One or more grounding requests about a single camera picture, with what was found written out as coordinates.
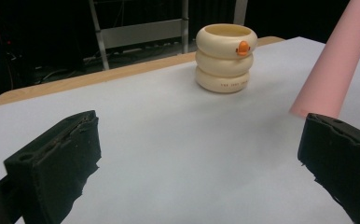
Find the white table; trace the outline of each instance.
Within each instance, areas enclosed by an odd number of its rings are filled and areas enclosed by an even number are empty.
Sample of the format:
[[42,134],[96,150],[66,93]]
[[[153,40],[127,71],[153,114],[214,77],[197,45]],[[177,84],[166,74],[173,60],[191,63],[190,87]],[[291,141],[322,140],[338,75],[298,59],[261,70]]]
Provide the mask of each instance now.
[[[0,105],[0,178],[5,158],[94,109],[100,169],[63,223],[350,224],[298,161],[304,120],[288,113],[323,47],[258,48],[233,94],[198,86],[192,62]],[[360,63],[339,118],[360,129]]]

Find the stacked ring toy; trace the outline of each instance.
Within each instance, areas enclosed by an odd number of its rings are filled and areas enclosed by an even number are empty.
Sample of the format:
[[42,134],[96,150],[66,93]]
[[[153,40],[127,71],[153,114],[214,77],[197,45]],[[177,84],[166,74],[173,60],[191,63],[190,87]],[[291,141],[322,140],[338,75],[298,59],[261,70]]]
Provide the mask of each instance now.
[[203,27],[197,34],[196,81],[209,91],[240,91],[249,80],[256,44],[256,33],[244,26]]

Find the pink cone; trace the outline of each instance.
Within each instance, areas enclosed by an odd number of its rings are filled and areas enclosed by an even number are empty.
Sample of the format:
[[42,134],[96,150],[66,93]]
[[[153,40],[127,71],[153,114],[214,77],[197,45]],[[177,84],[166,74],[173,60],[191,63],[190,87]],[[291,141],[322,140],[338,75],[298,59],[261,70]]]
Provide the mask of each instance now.
[[360,59],[360,0],[351,0],[290,112],[338,118]]

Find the wooden table edge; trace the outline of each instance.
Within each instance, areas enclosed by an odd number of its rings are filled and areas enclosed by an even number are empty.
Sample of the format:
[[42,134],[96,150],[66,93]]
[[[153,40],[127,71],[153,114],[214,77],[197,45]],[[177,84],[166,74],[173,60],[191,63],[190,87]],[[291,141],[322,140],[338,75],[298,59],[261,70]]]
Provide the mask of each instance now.
[[[284,41],[284,39],[277,36],[265,36],[258,39],[258,45],[264,46],[280,41]],[[36,86],[20,88],[13,91],[6,91],[0,95],[0,105],[31,99],[38,96],[48,95],[55,92],[68,91],[71,89],[106,82],[122,77],[129,77],[164,67],[174,66],[180,63],[189,63],[194,60],[195,52],[191,52],[146,63],[137,63],[123,66],[120,68],[110,69],[108,71],[91,73],[80,77],[71,77]]]

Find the orange knob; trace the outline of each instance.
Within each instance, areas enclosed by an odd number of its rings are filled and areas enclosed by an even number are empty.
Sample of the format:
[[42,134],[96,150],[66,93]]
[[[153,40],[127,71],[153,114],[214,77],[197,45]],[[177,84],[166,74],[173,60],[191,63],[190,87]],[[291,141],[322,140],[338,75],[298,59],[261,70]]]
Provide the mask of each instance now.
[[239,43],[239,47],[236,49],[236,52],[238,53],[239,56],[246,56],[247,52],[250,50],[250,46],[246,41],[241,41],[241,43]]

